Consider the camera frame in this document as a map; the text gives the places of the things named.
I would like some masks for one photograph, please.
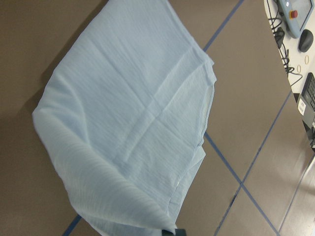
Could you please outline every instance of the gray floor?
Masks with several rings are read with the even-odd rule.
[[[53,69],[106,1],[0,3],[0,235],[62,235],[76,212],[31,113]],[[215,62],[206,157],[177,225],[189,236],[310,236],[314,155],[262,1],[170,1]],[[73,236],[98,235],[84,220]]]

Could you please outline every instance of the black keyboard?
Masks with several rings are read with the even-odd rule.
[[[315,78],[313,73],[308,73],[301,95],[315,111]]]

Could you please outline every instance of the blue line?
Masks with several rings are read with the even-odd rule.
[[[214,42],[214,40],[217,38],[218,34],[222,31],[224,26],[227,24],[227,22],[231,19],[231,17],[234,15],[234,13],[237,11],[237,9],[242,5],[244,0],[239,0],[239,2],[236,4],[236,6],[232,9],[230,14],[226,17],[226,19],[223,21],[223,23],[220,25],[220,27],[217,29],[217,31],[214,33],[214,35],[210,38],[209,42],[206,44],[206,46],[203,48],[204,51],[207,51],[210,47],[210,45]]]
[[[241,184],[243,190],[246,192],[247,196],[250,198],[250,200],[252,201],[252,203],[254,203],[254,205],[256,206],[256,208],[259,210],[260,214],[262,214],[262,216],[265,218],[265,220],[268,222],[269,226],[272,228],[272,230],[277,234],[277,236],[279,236],[278,231],[276,230],[276,228],[273,226],[273,224],[271,223],[271,221],[269,220],[269,218],[266,216],[266,214],[264,213],[264,211],[260,208],[260,206],[258,205],[258,203],[256,202],[256,200],[252,197],[252,195],[250,194],[250,192],[248,191],[248,189]]]
[[[227,214],[229,213],[229,211],[230,211],[230,209],[231,209],[231,207],[232,207],[232,205],[233,205],[233,203],[234,203],[234,201],[235,201],[235,199],[236,199],[238,193],[240,192],[240,190],[241,190],[241,185],[240,185],[240,186],[238,187],[238,189],[236,190],[236,193],[234,194],[234,197],[233,197],[233,199],[232,199],[230,205],[229,205],[228,208],[226,209],[225,214],[224,214],[222,220],[220,221],[219,226],[217,227],[214,236],[217,236],[219,230],[221,229],[221,226],[222,226],[223,222],[225,221],[225,219],[226,219],[226,217],[227,217]]]
[[[212,139],[210,138],[209,134],[207,132],[205,132],[205,137],[206,139],[209,141],[209,143],[212,145],[212,147],[214,148],[214,150],[217,152],[217,154],[219,155],[219,157],[221,158],[221,160],[224,162],[224,164],[226,165],[226,167],[230,170],[230,172],[232,173],[232,175],[236,178],[236,180],[238,181],[239,184],[241,184],[241,180],[240,178],[237,176],[237,174],[235,173],[235,171],[233,170],[233,168],[230,166],[230,164],[228,163],[228,161],[226,160],[226,158],[223,156],[223,154],[220,152],[220,150],[218,149],[217,145],[215,145],[215,143],[212,141]]]
[[[216,231],[215,231],[215,234],[214,236],[216,236],[223,224],[223,222],[225,221],[233,203],[234,203],[234,200],[236,198],[236,196],[238,195],[239,191],[241,188],[244,189],[244,191],[246,192],[246,194],[248,195],[248,197],[250,198],[250,200],[253,202],[253,204],[257,207],[257,209],[259,210],[259,212],[262,214],[262,216],[265,218],[265,220],[267,221],[267,223],[270,225],[270,227],[273,229],[273,231],[279,236],[279,232],[276,230],[276,228],[273,226],[273,224],[271,223],[271,221],[269,220],[269,218],[267,217],[267,215],[264,213],[264,211],[261,209],[261,207],[258,205],[258,203],[256,202],[256,200],[253,198],[253,196],[250,194],[250,192],[248,191],[248,189],[244,186],[244,182],[249,174],[249,172],[251,171],[257,157],[259,156],[260,154],[260,151],[262,150],[267,138],[269,137],[270,133],[271,133],[271,130],[274,128],[275,126],[275,123],[277,122],[279,116],[280,116],[280,113],[282,112],[282,110],[284,109],[284,106],[285,104],[287,103],[289,97],[291,95],[291,91],[289,92],[289,94],[287,95],[285,101],[283,102],[279,112],[277,113],[276,115],[276,118],[274,119],[274,121],[272,122],[271,124],[271,127],[269,128],[268,132],[267,132],[267,135],[266,137],[264,138],[262,144],[260,145],[259,149],[258,149],[258,152],[256,154],[256,156],[254,157],[249,169],[247,170],[246,172],[246,175],[244,176],[243,180],[240,181],[239,177],[237,176],[237,174],[235,173],[235,171],[233,170],[233,168],[230,166],[229,162],[226,160],[226,158],[223,156],[223,154],[221,153],[221,151],[219,150],[219,148],[217,147],[217,145],[213,142],[213,140],[211,139],[211,137],[209,136],[209,134],[207,132],[205,132],[205,137],[206,139],[208,140],[208,142],[212,145],[212,147],[214,148],[214,150],[217,152],[217,154],[219,155],[220,159],[224,162],[224,164],[226,165],[226,167],[230,170],[230,172],[232,173],[232,175],[235,177],[235,179],[239,182],[240,186],[238,187],[234,197],[233,197],[233,200],[231,201],[230,205],[228,206],[222,220],[220,221],[219,223],[219,226],[217,227]]]
[[[305,169],[305,171],[304,171],[303,174],[302,174],[302,177],[301,177],[301,179],[300,179],[300,182],[299,182],[299,184],[298,184],[297,187],[296,187],[296,190],[295,190],[295,192],[294,192],[293,198],[292,198],[292,200],[291,200],[291,202],[290,202],[290,205],[289,205],[289,207],[288,207],[288,209],[287,209],[287,211],[286,211],[286,213],[285,213],[285,216],[284,216],[283,221],[282,221],[282,223],[281,223],[281,226],[280,226],[280,228],[279,228],[279,232],[281,231],[282,226],[284,225],[284,221],[285,221],[285,219],[286,219],[286,217],[287,217],[287,215],[288,215],[288,213],[289,213],[289,211],[290,211],[290,209],[291,209],[292,203],[293,203],[293,201],[294,201],[294,199],[295,199],[295,195],[296,195],[298,189],[300,188],[300,184],[301,184],[301,182],[302,182],[302,180],[303,180],[303,178],[304,178],[304,175],[305,175],[305,173],[306,173],[306,170],[307,170],[308,167],[310,166],[310,164],[311,164],[311,162],[313,161],[314,157],[315,157],[315,155],[313,155],[313,157],[311,158],[311,160],[309,161],[309,163],[308,163],[308,165],[307,165],[307,168]]]
[[[71,222],[71,224],[69,225],[69,227],[65,230],[63,236],[68,236],[74,229],[74,227],[79,223],[79,221],[81,220],[81,216],[77,215],[73,221]]]
[[[280,108],[280,110],[279,110],[279,112],[278,112],[278,114],[277,114],[275,120],[272,122],[272,124],[271,124],[271,126],[270,126],[270,129],[268,130],[268,133],[267,133],[266,137],[265,137],[264,140],[262,141],[262,143],[261,143],[261,145],[260,145],[260,147],[259,147],[259,149],[258,149],[258,152],[256,153],[256,156],[254,157],[254,159],[253,159],[253,161],[252,161],[250,167],[248,168],[248,170],[247,170],[247,172],[246,172],[246,174],[245,174],[245,177],[244,177],[242,183],[245,182],[245,180],[246,180],[248,174],[249,174],[250,171],[252,170],[252,167],[253,167],[254,163],[256,162],[256,159],[257,159],[257,157],[259,156],[262,147],[265,145],[265,142],[266,142],[267,138],[269,137],[269,135],[270,135],[270,133],[271,133],[271,130],[272,130],[273,127],[275,126],[275,124],[276,124],[276,122],[277,122],[277,120],[278,120],[278,118],[279,118],[279,116],[280,116],[280,113],[281,113],[282,110],[284,109],[284,106],[285,106],[286,102],[288,101],[290,95],[291,95],[291,91],[289,92],[289,94],[287,95],[287,97],[286,97],[284,103],[282,104],[282,106],[281,106],[281,108]]]

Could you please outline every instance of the towel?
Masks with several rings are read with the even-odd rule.
[[[205,156],[212,66],[167,0],[110,0],[54,70],[34,126],[101,235],[175,233]]]

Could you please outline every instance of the cable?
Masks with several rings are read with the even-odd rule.
[[[283,39],[284,37],[284,31],[283,29],[280,27],[280,25],[282,24],[282,19],[281,18],[278,18],[278,14],[279,14],[279,7],[277,9],[277,13],[276,13],[276,16],[275,17],[272,17],[271,16],[271,10],[270,10],[270,5],[269,5],[269,1],[267,0],[267,5],[268,5],[268,11],[269,11],[269,16],[270,18],[268,18],[269,21],[271,21],[271,31],[275,37],[275,40],[276,40],[276,43],[278,44],[278,48],[279,48],[279,52],[280,52],[280,55],[281,55],[281,59],[283,61],[283,66],[284,66],[284,69],[285,69],[285,72],[286,72],[286,75],[289,76],[289,74],[292,74],[292,75],[299,75],[300,78],[297,79],[293,84],[291,84],[290,86],[293,86],[295,85],[297,82],[299,82],[302,78],[303,78],[303,75],[300,74],[300,73],[294,73],[293,71],[295,70],[294,67],[291,67],[289,66],[289,62],[290,62],[290,58],[289,58],[289,50],[286,49],[283,41],[280,42],[281,44],[279,45],[279,41],[281,39]],[[280,22],[275,26],[274,23],[276,20],[279,20]]]

